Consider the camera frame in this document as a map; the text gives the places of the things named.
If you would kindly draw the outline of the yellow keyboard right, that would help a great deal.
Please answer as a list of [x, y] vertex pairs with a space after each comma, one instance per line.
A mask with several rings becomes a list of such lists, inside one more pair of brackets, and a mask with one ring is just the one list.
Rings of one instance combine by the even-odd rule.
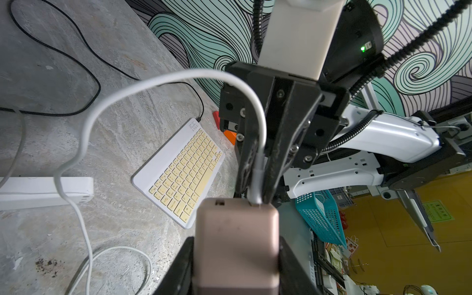
[[189, 119], [132, 176], [133, 186], [181, 227], [193, 226], [225, 155], [196, 119]]

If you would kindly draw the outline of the pink charger adapter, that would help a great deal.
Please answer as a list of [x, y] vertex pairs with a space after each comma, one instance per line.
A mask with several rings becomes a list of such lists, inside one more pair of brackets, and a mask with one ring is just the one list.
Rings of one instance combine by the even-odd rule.
[[279, 213], [246, 199], [207, 198], [196, 212], [195, 295], [276, 295]]

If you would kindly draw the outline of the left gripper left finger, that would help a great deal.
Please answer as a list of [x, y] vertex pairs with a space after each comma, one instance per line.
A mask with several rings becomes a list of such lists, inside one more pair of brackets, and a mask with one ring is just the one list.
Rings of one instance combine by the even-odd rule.
[[194, 237], [188, 237], [153, 295], [192, 295]]

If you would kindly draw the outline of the orange red tool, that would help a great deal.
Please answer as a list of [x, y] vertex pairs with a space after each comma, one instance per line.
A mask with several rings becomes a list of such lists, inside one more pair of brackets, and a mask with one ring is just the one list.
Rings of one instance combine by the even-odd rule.
[[217, 129], [224, 134], [232, 145], [235, 145], [237, 141], [238, 121], [229, 117], [225, 112], [221, 114], [219, 111], [214, 111], [212, 115]]

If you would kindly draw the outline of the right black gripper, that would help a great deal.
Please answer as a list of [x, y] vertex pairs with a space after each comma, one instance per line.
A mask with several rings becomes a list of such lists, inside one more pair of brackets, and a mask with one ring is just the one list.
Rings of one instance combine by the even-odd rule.
[[[225, 71], [246, 82], [264, 108], [267, 124], [264, 153], [268, 160], [263, 202], [271, 203], [288, 168], [308, 168], [327, 149], [339, 131], [349, 94], [334, 84], [240, 61], [230, 62]], [[247, 190], [258, 144], [258, 122], [240, 123], [235, 145], [238, 172], [234, 195], [243, 195]]]

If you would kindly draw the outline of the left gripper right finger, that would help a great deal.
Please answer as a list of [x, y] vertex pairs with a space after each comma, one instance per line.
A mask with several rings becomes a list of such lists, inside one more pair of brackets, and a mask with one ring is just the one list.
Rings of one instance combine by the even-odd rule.
[[286, 240], [279, 238], [280, 295], [319, 295]]

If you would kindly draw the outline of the white power strip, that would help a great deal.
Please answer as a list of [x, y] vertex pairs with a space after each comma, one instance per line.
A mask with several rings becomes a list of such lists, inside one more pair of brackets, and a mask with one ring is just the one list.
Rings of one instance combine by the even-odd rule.
[[[91, 177], [62, 177], [64, 193], [76, 204], [92, 200], [94, 179]], [[12, 177], [1, 187], [1, 210], [67, 205], [55, 187], [52, 177]]]

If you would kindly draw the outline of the teal plastic basket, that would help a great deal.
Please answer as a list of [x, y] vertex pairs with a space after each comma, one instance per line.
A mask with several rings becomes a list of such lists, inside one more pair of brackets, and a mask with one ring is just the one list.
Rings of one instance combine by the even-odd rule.
[[295, 205], [321, 241], [347, 247], [338, 205], [328, 190], [304, 194], [295, 199]]

